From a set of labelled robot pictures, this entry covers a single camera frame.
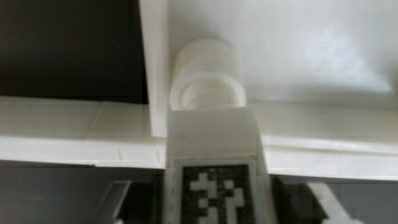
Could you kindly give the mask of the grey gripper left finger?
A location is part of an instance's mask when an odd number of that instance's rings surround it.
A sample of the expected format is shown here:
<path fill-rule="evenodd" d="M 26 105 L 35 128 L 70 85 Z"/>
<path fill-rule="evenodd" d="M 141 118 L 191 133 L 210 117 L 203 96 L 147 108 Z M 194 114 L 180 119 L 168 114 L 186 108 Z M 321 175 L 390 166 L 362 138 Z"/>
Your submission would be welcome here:
<path fill-rule="evenodd" d="M 115 181 L 95 213 L 95 224 L 161 224 L 161 219 L 157 183 Z"/>

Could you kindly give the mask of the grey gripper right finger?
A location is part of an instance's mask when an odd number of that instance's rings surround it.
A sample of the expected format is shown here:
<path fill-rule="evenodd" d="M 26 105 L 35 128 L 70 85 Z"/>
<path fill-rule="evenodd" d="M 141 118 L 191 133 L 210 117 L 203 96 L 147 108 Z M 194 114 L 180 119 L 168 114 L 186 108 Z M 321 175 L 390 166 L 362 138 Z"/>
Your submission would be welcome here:
<path fill-rule="evenodd" d="M 280 224 L 365 224 L 322 182 L 287 183 L 274 178 L 273 193 Z"/>

